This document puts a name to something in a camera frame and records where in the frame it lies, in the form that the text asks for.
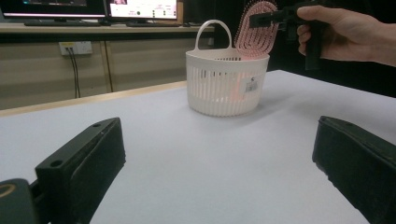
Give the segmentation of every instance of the wall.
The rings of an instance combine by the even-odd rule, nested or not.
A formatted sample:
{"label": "wall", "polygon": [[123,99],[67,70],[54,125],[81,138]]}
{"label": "wall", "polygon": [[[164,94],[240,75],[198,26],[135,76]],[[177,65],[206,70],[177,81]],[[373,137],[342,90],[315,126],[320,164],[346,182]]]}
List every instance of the wall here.
{"label": "wall", "polygon": [[[208,39],[200,48],[208,49]],[[92,42],[76,55],[81,97],[186,80],[195,39]],[[0,109],[75,98],[74,70],[58,43],[0,44]]]}

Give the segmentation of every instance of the white plastic basket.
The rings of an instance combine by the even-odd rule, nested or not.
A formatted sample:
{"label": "white plastic basket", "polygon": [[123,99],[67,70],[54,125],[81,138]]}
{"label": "white plastic basket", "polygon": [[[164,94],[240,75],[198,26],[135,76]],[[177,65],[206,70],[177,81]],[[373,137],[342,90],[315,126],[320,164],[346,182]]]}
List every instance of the white plastic basket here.
{"label": "white plastic basket", "polygon": [[[227,49],[198,49],[202,31],[220,24],[229,37]],[[254,109],[262,95],[269,55],[245,60],[232,48],[230,30],[222,21],[205,22],[198,31],[195,49],[186,52],[187,93],[192,109],[210,116],[235,116]]]}

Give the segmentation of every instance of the hand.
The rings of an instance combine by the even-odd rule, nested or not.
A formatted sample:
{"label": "hand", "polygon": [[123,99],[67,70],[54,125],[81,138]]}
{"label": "hand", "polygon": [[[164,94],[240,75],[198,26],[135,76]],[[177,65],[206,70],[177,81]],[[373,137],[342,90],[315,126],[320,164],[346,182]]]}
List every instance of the hand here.
{"label": "hand", "polygon": [[[322,58],[396,66],[396,25],[357,12],[322,6],[300,7],[297,15],[306,21],[329,23],[323,32]],[[306,41],[311,37],[309,25],[300,26],[297,35],[299,51],[305,54]]]}

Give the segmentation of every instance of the monitor screen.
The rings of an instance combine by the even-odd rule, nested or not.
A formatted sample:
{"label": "monitor screen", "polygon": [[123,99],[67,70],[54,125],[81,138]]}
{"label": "monitor screen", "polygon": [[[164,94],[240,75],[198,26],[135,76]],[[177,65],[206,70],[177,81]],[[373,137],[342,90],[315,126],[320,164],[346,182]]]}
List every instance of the monitor screen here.
{"label": "monitor screen", "polygon": [[1,0],[4,18],[100,19],[106,16],[103,0]]}
{"label": "monitor screen", "polygon": [[107,0],[110,18],[176,20],[177,0]]}

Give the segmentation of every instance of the desk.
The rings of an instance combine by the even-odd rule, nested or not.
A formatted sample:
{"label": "desk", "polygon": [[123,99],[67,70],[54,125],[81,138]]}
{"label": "desk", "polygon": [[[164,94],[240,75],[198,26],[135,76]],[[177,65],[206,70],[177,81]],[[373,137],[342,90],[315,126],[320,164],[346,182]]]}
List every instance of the desk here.
{"label": "desk", "polygon": [[[0,23],[0,43],[195,38],[198,30],[199,27],[44,27]],[[213,31],[213,27],[205,29],[202,37],[212,36]]]}
{"label": "desk", "polygon": [[396,144],[396,100],[275,71],[259,106],[191,110],[185,87],[0,118],[0,179],[34,168],[86,127],[120,117],[126,164],[92,223],[368,223],[312,162],[321,115]]}

